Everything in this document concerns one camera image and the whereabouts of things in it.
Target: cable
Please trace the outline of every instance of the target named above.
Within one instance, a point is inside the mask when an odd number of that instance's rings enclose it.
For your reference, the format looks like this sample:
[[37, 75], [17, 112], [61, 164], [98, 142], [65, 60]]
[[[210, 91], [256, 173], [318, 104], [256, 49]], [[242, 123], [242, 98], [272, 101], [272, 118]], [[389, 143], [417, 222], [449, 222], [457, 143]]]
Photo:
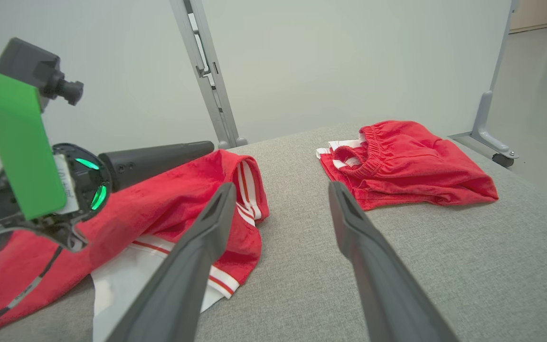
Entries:
[[37, 284], [41, 282], [41, 279], [46, 275], [46, 273], [50, 270], [50, 267], [52, 267], [52, 264], [54, 264], [54, 261], [58, 258], [60, 253], [63, 251], [63, 247], [58, 246], [56, 251], [54, 252], [54, 255], [50, 259], [50, 261], [47, 263], [46, 267], [44, 268], [41, 273], [33, 280], [18, 296], [16, 296], [6, 307], [0, 310], [0, 317], [2, 317], [6, 312], [8, 312], [11, 308], [15, 307], [18, 303], [24, 299], [28, 294], [33, 291], [35, 287], [37, 287]]

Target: green led indicator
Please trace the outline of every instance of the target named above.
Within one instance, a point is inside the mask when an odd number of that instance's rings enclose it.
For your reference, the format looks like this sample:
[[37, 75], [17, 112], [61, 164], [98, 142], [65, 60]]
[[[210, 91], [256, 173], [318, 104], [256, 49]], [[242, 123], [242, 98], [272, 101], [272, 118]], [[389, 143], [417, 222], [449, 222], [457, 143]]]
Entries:
[[94, 164], [93, 162], [91, 162], [89, 160], [85, 160], [85, 159], [82, 159], [82, 158], [77, 158], [75, 161], [89, 167], [90, 169], [94, 169], [94, 170], [98, 169], [98, 165]]
[[100, 204], [104, 202], [106, 197], [107, 187], [104, 185], [99, 186], [98, 190], [96, 190], [96, 193], [94, 194], [94, 198], [92, 199], [92, 210], [96, 210]]

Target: gray tablecloth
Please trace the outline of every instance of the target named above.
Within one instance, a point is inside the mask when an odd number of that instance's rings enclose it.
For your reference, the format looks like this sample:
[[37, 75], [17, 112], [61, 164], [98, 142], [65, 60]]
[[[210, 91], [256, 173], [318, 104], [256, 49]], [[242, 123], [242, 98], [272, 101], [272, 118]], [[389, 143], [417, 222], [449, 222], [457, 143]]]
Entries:
[[[315, 149], [354, 139], [322, 128], [233, 149], [256, 158], [271, 215], [261, 261], [230, 300], [202, 314], [196, 341], [361, 341], [367, 330], [351, 264], [339, 253], [328, 177]], [[409, 204], [367, 213], [463, 341], [547, 342], [547, 199], [462, 147], [495, 180], [492, 204]], [[47, 308], [0, 330], [0, 341], [87, 341], [89, 278]]]

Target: floor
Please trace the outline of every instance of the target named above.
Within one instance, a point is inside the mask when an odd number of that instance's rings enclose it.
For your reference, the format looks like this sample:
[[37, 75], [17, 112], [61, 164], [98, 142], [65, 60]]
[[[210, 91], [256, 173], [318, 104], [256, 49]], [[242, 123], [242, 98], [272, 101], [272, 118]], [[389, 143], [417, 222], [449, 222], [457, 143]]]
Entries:
[[[508, 37], [489, 113], [489, 132], [519, 154], [509, 169], [547, 195], [547, 28]], [[471, 138], [478, 152], [495, 152]]]

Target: caster wheel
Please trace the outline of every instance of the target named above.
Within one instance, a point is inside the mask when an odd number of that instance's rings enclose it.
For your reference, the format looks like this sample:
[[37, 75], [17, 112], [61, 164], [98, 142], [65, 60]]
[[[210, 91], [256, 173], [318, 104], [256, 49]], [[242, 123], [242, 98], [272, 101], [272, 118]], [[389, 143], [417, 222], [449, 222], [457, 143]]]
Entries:
[[514, 165], [514, 160], [512, 158], [508, 158], [500, 153], [493, 154], [493, 158], [491, 159], [493, 160], [493, 162], [496, 162], [503, 167], [510, 167]]

